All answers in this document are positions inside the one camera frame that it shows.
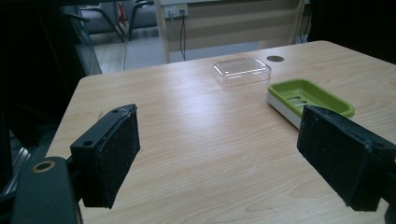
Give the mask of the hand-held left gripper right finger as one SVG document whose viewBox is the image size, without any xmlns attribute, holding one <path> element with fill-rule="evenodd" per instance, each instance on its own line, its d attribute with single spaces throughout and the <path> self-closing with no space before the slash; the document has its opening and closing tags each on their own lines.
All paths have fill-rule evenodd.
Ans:
<svg viewBox="0 0 396 224">
<path fill-rule="evenodd" d="M 307 105 L 297 148 L 345 204 L 396 206 L 396 145 L 330 109 Z"/>
</svg>

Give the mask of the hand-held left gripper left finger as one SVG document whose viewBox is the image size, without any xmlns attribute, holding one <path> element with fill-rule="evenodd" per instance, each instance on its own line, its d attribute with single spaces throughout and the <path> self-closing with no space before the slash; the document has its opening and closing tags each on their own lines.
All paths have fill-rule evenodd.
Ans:
<svg viewBox="0 0 396 224">
<path fill-rule="evenodd" d="M 81 171 L 81 197 L 86 207 L 111 209 L 140 150 L 137 106 L 112 109 L 71 146 L 71 158 Z"/>
</svg>

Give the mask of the green and white soap dish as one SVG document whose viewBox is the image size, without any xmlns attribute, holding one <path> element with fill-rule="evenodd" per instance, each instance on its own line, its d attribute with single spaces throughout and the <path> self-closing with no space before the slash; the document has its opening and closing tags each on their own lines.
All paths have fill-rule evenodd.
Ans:
<svg viewBox="0 0 396 224">
<path fill-rule="evenodd" d="M 266 100 L 297 129 L 306 105 L 324 107 L 346 118 L 352 118 L 355 108 L 346 100 L 304 78 L 270 84 Z"/>
</svg>

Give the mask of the clear plastic soap box lid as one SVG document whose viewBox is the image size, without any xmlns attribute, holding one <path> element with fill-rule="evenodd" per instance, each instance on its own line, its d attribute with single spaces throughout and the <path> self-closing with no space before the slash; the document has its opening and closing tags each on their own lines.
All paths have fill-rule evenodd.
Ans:
<svg viewBox="0 0 396 224">
<path fill-rule="evenodd" d="M 218 62 L 213 65 L 213 77 L 225 87 L 236 87 L 268 81 L 272 69 L 257 58 L 242 58 Z"/>
</svg>

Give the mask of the black cabinet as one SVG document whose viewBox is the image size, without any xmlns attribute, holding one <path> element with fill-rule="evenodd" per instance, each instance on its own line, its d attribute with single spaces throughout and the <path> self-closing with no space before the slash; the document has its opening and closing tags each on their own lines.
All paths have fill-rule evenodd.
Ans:
<svg viewBox="0 0 396 224">
<path fill-rule="evenodd" d="M 26 146 L 61 122 L 79 81 L 101 72 L 79 8 L 95 0 L 0 0 L 0 108 Z"/>
</svg>

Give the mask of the grey chair with black frame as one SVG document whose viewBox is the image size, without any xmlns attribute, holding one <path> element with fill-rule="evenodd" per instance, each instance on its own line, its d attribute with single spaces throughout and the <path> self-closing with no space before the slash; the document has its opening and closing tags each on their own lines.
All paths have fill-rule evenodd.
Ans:
<svg viewBox="0 0 396 224">
<path fill-rule="evenodd" d="M 114 33 L 121 42 L 125 33 L 121 24 L 128 22 L 128 40 L 134 29 L 155 27 L 156 11 L 154 0 L 115 0 L 94 5 L 77 5 L 77 15 L 88 35 Z"/>
</svg>

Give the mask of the white wall power socket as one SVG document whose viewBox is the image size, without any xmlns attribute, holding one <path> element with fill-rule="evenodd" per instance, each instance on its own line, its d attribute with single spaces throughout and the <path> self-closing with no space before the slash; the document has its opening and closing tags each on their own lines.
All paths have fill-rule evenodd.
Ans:
<svg viewBox="0 0 396 224">
<path fill-rule="evenodd" d="M 188 15 L 187 4 L 166 5 L 163 10 L 166 18 L 179 18 Z"/>
</svg>

